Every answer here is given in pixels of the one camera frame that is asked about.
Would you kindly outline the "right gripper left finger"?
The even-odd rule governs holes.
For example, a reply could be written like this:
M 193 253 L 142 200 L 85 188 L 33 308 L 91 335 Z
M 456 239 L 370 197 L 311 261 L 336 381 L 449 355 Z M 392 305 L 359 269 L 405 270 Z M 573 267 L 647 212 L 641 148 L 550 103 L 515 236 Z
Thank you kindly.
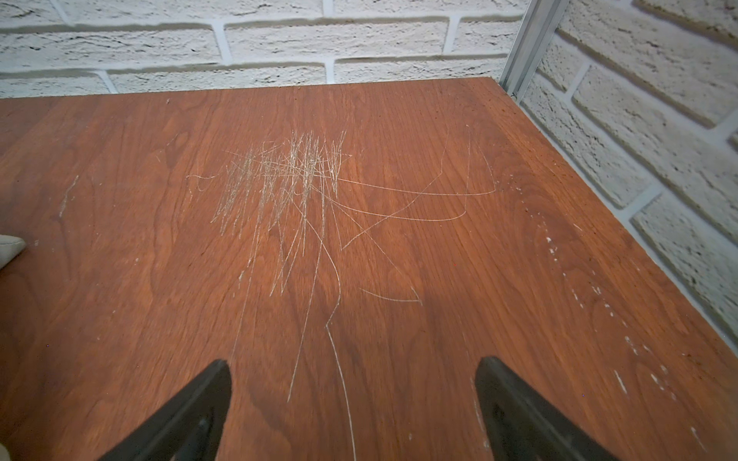
M 232 375 L 213 361 L 103 460 L 213 460 L 232 397 Z

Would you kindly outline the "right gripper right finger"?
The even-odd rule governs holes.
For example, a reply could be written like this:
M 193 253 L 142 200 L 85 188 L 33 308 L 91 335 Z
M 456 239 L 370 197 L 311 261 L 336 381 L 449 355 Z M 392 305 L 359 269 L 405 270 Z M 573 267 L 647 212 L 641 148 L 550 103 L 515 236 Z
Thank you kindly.
M 614 460 L 499 357 L 475 374 L 480 412 L 496 460 Z

